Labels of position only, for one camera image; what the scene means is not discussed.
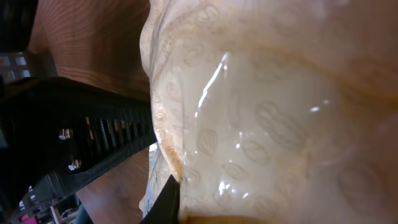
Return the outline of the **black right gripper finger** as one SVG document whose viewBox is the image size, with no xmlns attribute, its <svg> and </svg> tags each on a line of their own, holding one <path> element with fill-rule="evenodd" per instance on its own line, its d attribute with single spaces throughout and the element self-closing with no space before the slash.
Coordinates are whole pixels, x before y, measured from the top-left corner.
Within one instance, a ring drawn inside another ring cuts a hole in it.
<svg viewBox="0 0 398 224">
<path fill-rule="evenodd" d="M 140 224 L 178 224 L 180 184 L 171 175 Z"/>
</svg>

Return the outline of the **beige pouch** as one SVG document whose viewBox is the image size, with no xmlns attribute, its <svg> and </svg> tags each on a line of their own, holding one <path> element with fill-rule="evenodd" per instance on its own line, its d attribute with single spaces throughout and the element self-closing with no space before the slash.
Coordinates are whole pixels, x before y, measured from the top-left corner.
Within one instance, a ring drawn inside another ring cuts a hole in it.
<svg viewBox="0 0 398 224">
<path fill-rule="evenodd" d="M 397 222 L 397 1 L 151 1 L 180 223 Z"/>
</svg>

